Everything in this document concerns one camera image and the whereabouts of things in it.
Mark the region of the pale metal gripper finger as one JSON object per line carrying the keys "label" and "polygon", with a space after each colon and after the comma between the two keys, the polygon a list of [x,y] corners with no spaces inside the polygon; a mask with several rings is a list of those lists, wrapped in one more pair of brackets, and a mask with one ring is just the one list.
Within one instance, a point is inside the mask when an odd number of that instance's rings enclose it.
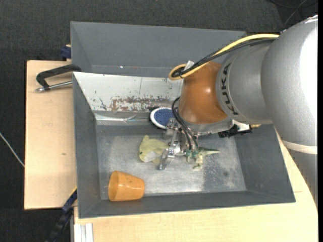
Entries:
{"label": "pale metal gripper finger", "polygon": [[157,167],[157,170],[166,170],[171,162],[175,158],[175,150],[174,149],[165,149],[161,155],[160,163]]}
{"label": "pale metal gripper finger", "polygon": [[171,139],[174,133],[177,131],[177,121],[175,118],[171,117],[166,124],[166,128],[164,130],[163,138],[164,139]]}

